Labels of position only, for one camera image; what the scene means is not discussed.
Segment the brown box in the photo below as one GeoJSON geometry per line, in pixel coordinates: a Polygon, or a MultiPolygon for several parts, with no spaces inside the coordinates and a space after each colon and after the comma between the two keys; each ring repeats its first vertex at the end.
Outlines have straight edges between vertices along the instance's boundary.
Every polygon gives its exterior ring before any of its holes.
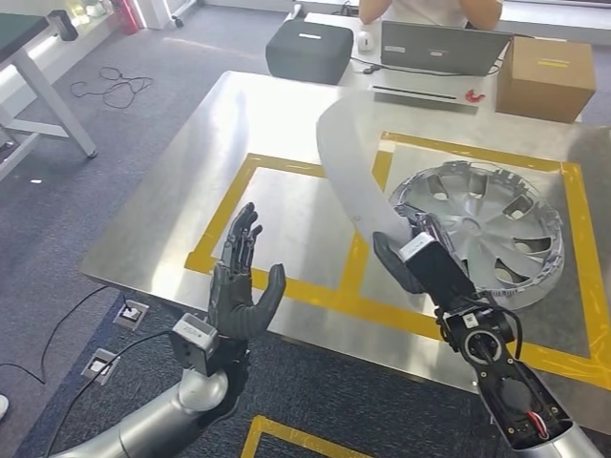
{"type": "Polygon", "coordinates": [[[595,92],[590,45],[516,36],[498,73],[496,110],[573,122],[595,92]]]}

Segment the gray laptop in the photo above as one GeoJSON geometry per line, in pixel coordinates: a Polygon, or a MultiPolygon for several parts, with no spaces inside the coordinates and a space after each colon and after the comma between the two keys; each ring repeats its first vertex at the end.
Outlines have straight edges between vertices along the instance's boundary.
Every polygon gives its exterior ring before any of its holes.
{"type": "Polygon", "coordinates": [[[485,76],[511,33],[382,21],[384,65],[485,76]]]}

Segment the robot finger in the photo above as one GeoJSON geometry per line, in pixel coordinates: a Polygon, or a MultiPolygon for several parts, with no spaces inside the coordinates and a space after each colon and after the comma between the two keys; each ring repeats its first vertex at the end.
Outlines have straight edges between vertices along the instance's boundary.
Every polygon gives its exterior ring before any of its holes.
{"type": "Polygon", "coordinates": [[[239,237],[242,233],[242,229],[245,227],[249,227],[248,225],[248,221],[251,218],[253,212],[255,212],[254,203],[248,202],[244,205],[238,216],[231,223],[231,226],[229,228],[228,237],[239,237]]]}
{"type": "Polygon", "coordinates": [[[246,274],[250,272],[252,266],[252,258],[255,257],[255,245],[257,243],[257,237],[263,231],[263,226],[259,224],[252,231],[251,231],[248,238],[246,240],[246,249],[244,250],[242,266],[243,273],[246,274]]]}
{"type": "Polygon", "coordinates": [[[237,249],[236,252],[236,264],[237,269],[236,273],[238,274],[248,273],[245,262],[248,257],[248,253],[251,250],[251,245],[252,245],[250,227],[253,222],[256,221],[257,218],[258,218],[257,212],[253,212],[249,215],[248,218],[245,222],[244,228],[238,241],[238,246],[236,247],[237,249]]]}
{"type": "Polygon", "coordinates": [[[285,289],[286,276],[284,266],[273,265],[270,269],[267,287],[257,305],[242,309],[242,313],[245,316],[241,320],[243,324],[243,329],[241,330],[242,337],[252,339],[265,332],[276,314],[285,289]]]}
{"type": "Polygon", "coordinates": [[[403,289],[412,294],[421,294],[424,288],[390,246],[391,240],[381,232],[373,233],[373,251],[384,267],[403,289]]]}

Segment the yellow floor marking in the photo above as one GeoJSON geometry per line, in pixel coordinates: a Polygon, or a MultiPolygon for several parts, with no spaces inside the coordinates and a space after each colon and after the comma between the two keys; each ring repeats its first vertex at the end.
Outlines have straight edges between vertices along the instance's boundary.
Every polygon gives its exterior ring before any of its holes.
{"type": "MultiPolygon", "coordinates": [[[[373,163],[371,173],[382,190],[386,187],[386,181],[388,179],[388,173],[390,171],[392,162],[393,155],[391,153],[379,151],[373,163]]],[[[358,294],[365,275],[368,259],[369,245],[360,234],[354,231],[353,241],[348,250],[348,258],[346,260],[344,273],[339,281],[339,289],[358,294]]]]}
{"type": "MultiPolygon", "coordinates": [[[[597,255],[596,241],[594,238],[588,209],[588,199],[579,165],[409,135],[384,133],[383,139],[458,156],[560,173],[564,180],[566,199],[569,203],[573,249],[577,263],[591,357],[583,358],[553,348],[525,343],[523,359],[536,369],[611,390],[611,335],[609,335],[609,328],[609,313],[597,255]]],[[[392,157],[392,153],[380,151],[374,163],[372,173],[382,188],[385,186],[392,157]]],[[[324,177],[324,171],[318,164],[249,154],[229,186],[199,243],[187,257],[185,263],[186,268],[210,274],[217,261],[211,255],[214,247],[230,223],[231,215],[236,210],[258,167],[311,177],[324,177]]],[[[359,291],[365,274],[368,256],[369,246],[355,233],[338,290],[307,281],[287,279],[285,297],[390,328],[436,340],[441,339],[437,325],[432,317],[360,297],[359,291]]],[[[267,284],[267,273],[254,270],[253,284],[256,288],[264,289],[267,284]]]]}
{"type": "Polygon", "coordinates": [[[313,436],[294,427],[286,427],[273,420],[258,415],[252,420],[248,437],[242,449],[242,458],[255,458],[261,434],[270,434],[295,446],[307,448],[329,458],[371,458],[358,451],[350,450],[313,436]]]}

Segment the robotic arm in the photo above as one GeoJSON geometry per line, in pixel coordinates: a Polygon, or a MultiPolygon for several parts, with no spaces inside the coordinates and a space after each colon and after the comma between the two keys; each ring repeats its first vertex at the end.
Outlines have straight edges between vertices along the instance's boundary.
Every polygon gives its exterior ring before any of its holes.
{"type": "Polygon", "coordinates": [[[514,341],[507,320],[511,312],[489,292],[477,292],[437,217],[400,210],[419,234],[393,246],[387,236],[374,233],[376,256],[403,289],[430,295],[442,337],[474,368],[480,398],[511,448],[527,458],[603,458],[537,374],[520,361],[522,328],[517,320],[516,354],[508,351],[514,341]]]}
{"type": "Polygon", "coordinates": [[[286,287],[284,267],[272,267],[261,300],[252,300],[251,265],[261,226],[248,203],[231,224],[214,268],[208,319],[185,314],[170,333],[182,379],[118,425],[54,458],[174,456],[233,414],[248,380],[248,341],[274,317],[286,287]]]}

